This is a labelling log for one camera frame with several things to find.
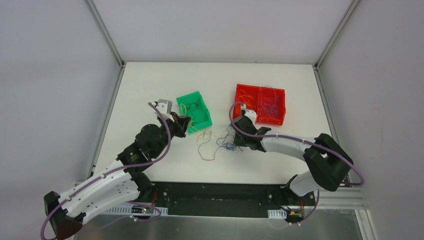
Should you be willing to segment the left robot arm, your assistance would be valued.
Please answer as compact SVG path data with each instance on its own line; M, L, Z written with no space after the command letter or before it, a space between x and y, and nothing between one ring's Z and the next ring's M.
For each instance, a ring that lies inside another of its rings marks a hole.
M160 125L147 124L104 170L74 188L47 193L44 200L46 219L40 237L50 225L54 239L65 240L79 232L83 225L110 208L138 199L147 202L153 189L144 170L168 153L174 137L186 137L191 118L175 112L159 115Z

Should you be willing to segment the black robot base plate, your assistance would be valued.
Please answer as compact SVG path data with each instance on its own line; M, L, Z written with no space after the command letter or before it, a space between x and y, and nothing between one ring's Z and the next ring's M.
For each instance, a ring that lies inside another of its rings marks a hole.
M283 184L230 184L154 181L136 202L166 208L168 215L266 218L269 210L315 205L313 192L299 197Z

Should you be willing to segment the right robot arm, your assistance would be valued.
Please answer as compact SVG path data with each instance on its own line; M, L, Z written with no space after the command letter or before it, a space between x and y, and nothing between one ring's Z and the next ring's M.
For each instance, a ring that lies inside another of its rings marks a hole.
M294 175L284 186L284 200L296 205L316 190L336 191L353 166L352 159L328 134L306 138L282 135L269 127L256 128L247 116L239 116L231 124L234 143L252 151L279 153L304 161L308 170Z

